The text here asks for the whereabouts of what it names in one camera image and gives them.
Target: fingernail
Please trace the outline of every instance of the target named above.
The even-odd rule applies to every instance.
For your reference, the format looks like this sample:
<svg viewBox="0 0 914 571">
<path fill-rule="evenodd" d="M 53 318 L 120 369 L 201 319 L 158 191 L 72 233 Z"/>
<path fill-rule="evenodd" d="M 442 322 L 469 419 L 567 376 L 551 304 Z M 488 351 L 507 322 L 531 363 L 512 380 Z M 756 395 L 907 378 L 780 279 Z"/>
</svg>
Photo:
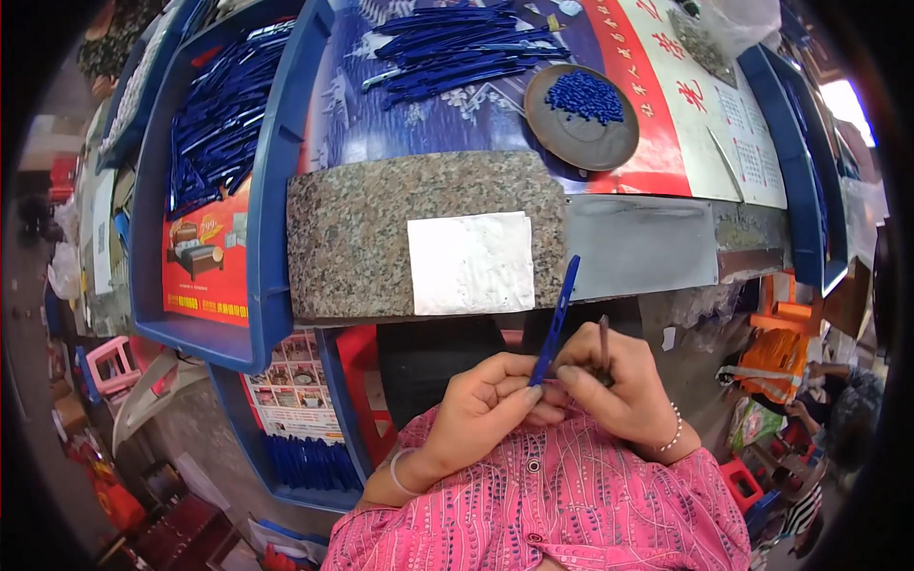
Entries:
<svg viewBox="0 0 914 571">
<path fill-rule="evenodd" d="M 556 376 L 563 383 L 573 383 L 578 378 L 578 371 L 572 366 L 562 365 L 556 370 Z"/>
<path fill-rule="evenodd" d="M 528 404 L 535 405 L 536 403 L 539 402 L 539 399 L 542 398 L 542 396 L 543 396 L 543 386 L 536 385 L 536 386 L 529 386 L 526 389 L 526 394 L 524 395 L 524 398 L 526 399 L 526 402 Z"/>
</svg>

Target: round metal tray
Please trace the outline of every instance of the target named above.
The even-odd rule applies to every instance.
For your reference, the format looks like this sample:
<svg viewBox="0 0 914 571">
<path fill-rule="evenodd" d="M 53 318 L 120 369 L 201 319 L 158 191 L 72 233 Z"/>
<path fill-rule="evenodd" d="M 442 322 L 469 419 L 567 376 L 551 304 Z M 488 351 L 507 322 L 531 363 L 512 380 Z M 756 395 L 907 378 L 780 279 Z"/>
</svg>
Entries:
<svg viewBox="0 0 914 571">
<path fill-rule="evenodd" d="M 559 64 L 543 69 L 530 80 L 524 93 L 524 112 L 533 134 L 547 151 L 566 163 L 589 171 L 611 171 L 632 158 L 638 148 L 638 117 L 625 94 L 612 85 L 622 103 L 622 122 L 610 122 L 605 127 L 596 120 L 587 121 L 579 115 L 561 109 L 552 110 L 546 94 L 560 76 L 580 69 L 590 75 L 612 82 L 590 68 Z"/>
</svg>

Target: white bangle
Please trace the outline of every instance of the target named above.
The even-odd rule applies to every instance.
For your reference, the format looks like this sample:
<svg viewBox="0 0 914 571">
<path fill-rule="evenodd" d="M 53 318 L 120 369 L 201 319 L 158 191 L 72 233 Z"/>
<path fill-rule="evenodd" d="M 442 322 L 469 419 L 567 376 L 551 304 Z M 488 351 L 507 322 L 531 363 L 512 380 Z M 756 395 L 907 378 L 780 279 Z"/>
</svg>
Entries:
<svg viewBox="0 0 914 571">
<path fill-rule="evenodd" d="M 425 495 L 425 494 L 410 492 L 409 490 L 404 488 L 403 484 L 401 484 L 399 482 L 399 480 L 397 480 L 397 472 L 394 470 L 394 467 L 397 466 L 397 460 L 399 460 L 399 457 L 402 456 L 403 454 L 405 454 L 406 452 L 412 452 L 413 450 L 415 450 L 415 449 L 414 448 L 405 448 L 405 449 L 397 452 L 396 455 L 394 455 L 394 459 L 390 461 L 390 478 L 393 479 L 394 484 L 397 485 L 397 487 L 400 489 L 401 492 L 405 493 L 408 496 L 412 496 L 413 498 L 418 498 L 421 495 Z"/>
<path fill-rule="evenodd" d="M 671 449 L 673 447 L 673 445 L 679 440 L 679 437 L 682 436 L 682 433 L 683 433 L 683 418 L 682 418 L 682 415 L 679 414 L 679 408 L 673 403 L 672 400 L 670 401 L 670 407 L 673 407 L 673 412 L 676 413 L 676 435 L 673 437 L 672 442 L 670 442 L 666 446 L 661 446 L 659 448 L 659 450 L 661 452 L 663 452 L 664 450 Z"/>
</svg>

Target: red poster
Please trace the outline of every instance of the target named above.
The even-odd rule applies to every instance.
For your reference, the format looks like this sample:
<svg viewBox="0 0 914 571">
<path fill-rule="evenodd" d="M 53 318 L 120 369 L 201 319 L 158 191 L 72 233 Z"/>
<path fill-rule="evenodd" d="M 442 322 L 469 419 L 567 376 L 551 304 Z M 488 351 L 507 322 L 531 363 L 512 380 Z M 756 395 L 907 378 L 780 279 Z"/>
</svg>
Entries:
<svg viewBox="0 0 914 571">
<path fill-rule="evenodd" d="M 588 192 L 691 196 L 673 116 L 632 23 L 616 0 L 582 4 L 600 43 L 605 75 L 632 103 L 641 134 L 632 159 L 612 172 L 591 174 Z M 662 17 L 649 0 L 638 7 Z"/>
<path fill-rule="evenodd" d="M 162 227 L 162 303 L 168 312 L 248 326 L 250 176 L 234 196 Z"/>
</svg>

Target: granite slab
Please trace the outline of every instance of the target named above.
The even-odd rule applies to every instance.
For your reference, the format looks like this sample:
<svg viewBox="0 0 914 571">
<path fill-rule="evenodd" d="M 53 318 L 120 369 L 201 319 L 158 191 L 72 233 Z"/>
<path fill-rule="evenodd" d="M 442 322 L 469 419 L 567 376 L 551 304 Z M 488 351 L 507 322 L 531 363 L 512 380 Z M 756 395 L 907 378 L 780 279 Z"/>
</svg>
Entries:
<svg viewBox="0 0 914 571">
<path fill-rule="evenodd" d="M 537 307 L 565 273 L 565 197 L 534 152 L 429 153 L 296 176 L 286 198 L 296 320 L 409 317 L 407 221 L 523 210 Z"/>
</svg>

